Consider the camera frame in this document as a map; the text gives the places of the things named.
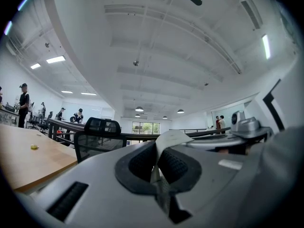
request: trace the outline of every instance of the railing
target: railing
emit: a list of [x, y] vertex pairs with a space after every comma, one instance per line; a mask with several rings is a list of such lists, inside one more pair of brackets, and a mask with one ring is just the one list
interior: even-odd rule
[[[67, 133], [57, 133], [59, 128], [63, 128], [68, 130]], [[74, 144], [73, 141], [67, 140], [60, 135], [73, 135], [75, 132], [83, 131], [84, 125], [83, 124], [76, 124], [76, 123], [68, 123], [68, 122], [62, 122], [54, 119], [49, 120], [49, 129], [48, 129], [48, 137], [52, 138], [55, 141], [58, 142], [65, 142], [69, 144]], [[222, 131], [230, 130], [230, 127], [219, 129], [219, 130], [210, 130], [210, 131], [203, 131], [203, 132], [194, 132], [194, 133], [187, 133], [187, 135], [191, 138], [193, 137], [201, 137], [206, 135], [212, 135], [212, 134], [219, 134]], [[125, 136], [127, 140], [136, 140], [136, 141], [151, 141], [156, 140], [159, 136], [159, 134], [131, 134], [131, 133], [121, 133], [121, 135]]]
[[207, 128], [199, 128], [199, 129], [169, 129], [169, 130], [180, 130], [184, 133], [198, 133], [198, 132], [204, 132], [207, 130]]

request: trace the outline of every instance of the desk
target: desk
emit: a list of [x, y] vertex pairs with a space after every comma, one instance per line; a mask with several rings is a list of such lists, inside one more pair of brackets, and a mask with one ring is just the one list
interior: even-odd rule
[[18, 126], [18, 123], [19, 123], [19, 114], [18, 113], [15, 113], [15, 112], [11, 112], [11, 111], [8, 111], [7, 109], [5, 109], [5, 107], [0, 107], [0, 113], [3, 115], [3, 114], [7, 114], [9, 115], [11, 118], [12, 117], [16, 117], [16, 126]]
[[0, 166], [13, 190], [33, 192], [76, 164], [74, 149], [37, 130], [0, 124]]

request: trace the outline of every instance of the white ceiling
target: white ceiling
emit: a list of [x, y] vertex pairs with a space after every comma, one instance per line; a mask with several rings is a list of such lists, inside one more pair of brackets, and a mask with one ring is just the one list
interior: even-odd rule
[[[242, 77], [259, 76], [275, 67], [278, 58], [291, 55], [275, 4], [272, 0], [253, 1], [263, 21], [261, 29], [254, 29], [238, 0], [202, 0], [202, 6], [189, 0], [89, 0], [91, 4], [87, 6], [103, 6], [100, 14], [97, 9], [92, 14], [85, 14], [85, 8], [76, 10], [82, 2], [88, 3], [86, 0], [73, 7], [68, 7], [70, 0], [54, 0], [62, 27], [79, 61], [69, 57], [67, 47], [66, 51], [63, 48], [59, 27], [54, 26], [56, 21], [47, 12], [44, 0], [27, 4], [16, 17], [12, 35], [17, 36], [27, 55], [22, 63], [30, 67], [39, 62], [42, 67], [33, 70], [34, 74], [57, 93], [70, 90], [74, 92], [73, 97], [83, 97], [79, 94], [83, 91], [97, 93], [114, 109], [118, 109], [121, 102], [124, 117], [134, 117], [134, 109], [140, 105], [144, 113], [153, 115], [154, 119], [161, 119], [163, 115], [171, 119], [177, 117], [176, 111], [180, 108], [187, 114], [223, 103], [218, 99], [210, 102], [211, 96], [220, 96], [231, 82], [241, 82], [234, 88], [242, 88], [246, 83]], [[60, 4], [68, 7], [65, 10], [69, 11], [70, 20], [77, 19], [71, 22], [69, 30]], [[108, 27], [102, 22], [98, 24], [101, 19], [93, 21], [94, 13], [97, 18], [105, 18]], [[76, 29], [83, 20], [86, 28], [81, 28], [80, 35]], [[100, 48], [102, 56], [95, 61], [94, 55], [90, 61], [84, 61], [86, 50], [90, 53], [96, 50], [93, 40], [91, 44], [88, 41], [88, 46], [83, 42], [83, 55], [80, 55], [71, 38], [92, 36], [96, 28], [98, 33], [110, 36], [110, 43], [104, 43]], [[261, 40], [263, 34], [268, 34], [270, 39], [272, 58], [268, 61]], [[44, 46], [46, 42], [50, 43], [49, 48]], [[65, 62], [48, 65], [45, 61], [60, 55], [66, 57]], [[138, 67], [133, 65], [136, 59], [139, 59]], [[233, 66], [239, 68], [240, 74]], [[100, 78], [108, 75], [117, 83], [109, 87], [111, 90], [99, 87], [98, 78], [89, 74], [93, 70]], [[111, 100], [114, 90], [119, 91], [115, 94], [120, 102]]]

